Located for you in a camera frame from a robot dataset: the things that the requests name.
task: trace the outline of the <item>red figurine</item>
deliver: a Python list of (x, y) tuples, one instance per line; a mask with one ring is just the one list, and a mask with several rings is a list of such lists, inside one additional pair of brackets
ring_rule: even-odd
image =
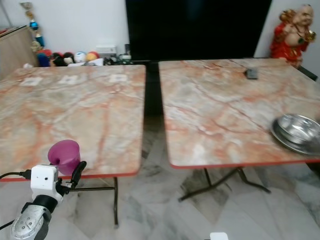
[(309, 30), (313, 18), (314, 10), (310, 5), (303, 5), (297, 12), (292, 9), (283, 11), (280, 15), (282, 23), (274, 30), (271, 57), (285, 58), (298, 68), (303, 60), (302, 52), (316, 39), (316, 33)]

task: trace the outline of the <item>marble table top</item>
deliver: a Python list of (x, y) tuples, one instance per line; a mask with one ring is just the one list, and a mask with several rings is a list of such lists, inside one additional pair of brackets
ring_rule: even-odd
[[(248, 80), (247, 67), (258, 68)], [(270, 133), (286, 113), (315, 118), (320, 86), (282, 59), (160, 62), (169, 161), (175, 168), (317, 161)]]
[(78, 142), (84, 177), (136, 174), (145, 79), (143, 65), (16, 70), (0, 81), (0, 175), (49, 164), (65, 139)]

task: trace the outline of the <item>black cable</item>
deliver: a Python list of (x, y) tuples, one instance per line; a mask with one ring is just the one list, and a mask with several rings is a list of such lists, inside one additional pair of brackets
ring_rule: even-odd
[(10, 221), (10, 222), (6, 223), (5, 225), (0, 226), (0, 230), (2, 230), (2, 229), (4, 229), (4, 228), (6, 228), (6, 227), (8, 227), (8, 226), (10, 226), (13, 222), (14, 222), (14, 220), (12, 220), (12, 221)]
[(17, 172), (17, 171), (13, 171), (13, 172), (7, 172), (5, 174), (2, 174), (0, 176), (0, 179), (6, 177), (6, 176), (10, 176), (10, 175), (18, 175), (18, 176), (22, 176), (24, 177), (25, 179), (28, 179), (30, 180), (31, 179), (31, 170), (28, 169), (26, 171), (21, 171), (21, 172)]

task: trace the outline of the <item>stainless steel bowl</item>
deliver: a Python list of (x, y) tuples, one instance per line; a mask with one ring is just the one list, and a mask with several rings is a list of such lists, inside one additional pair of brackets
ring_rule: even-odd
[(320, 125), (298, 114), (286, 114), (277, 119), (280, 133), (295, 144), (306, 144), (320, 134)]

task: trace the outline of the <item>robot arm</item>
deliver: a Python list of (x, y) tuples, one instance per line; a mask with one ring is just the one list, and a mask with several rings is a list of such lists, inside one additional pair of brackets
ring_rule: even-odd
[(63, 201), (63, 196), (74, 189), (87, 163), (82, 161), (72, 173), (71, 181), (62, 183), (54, 165), (37, 165), (31, 170), (33, 202), (27, 202), (21, 215), (11, 226), (11, 237), (19, 240), (44, 240), (49, 230), (51, 214)]

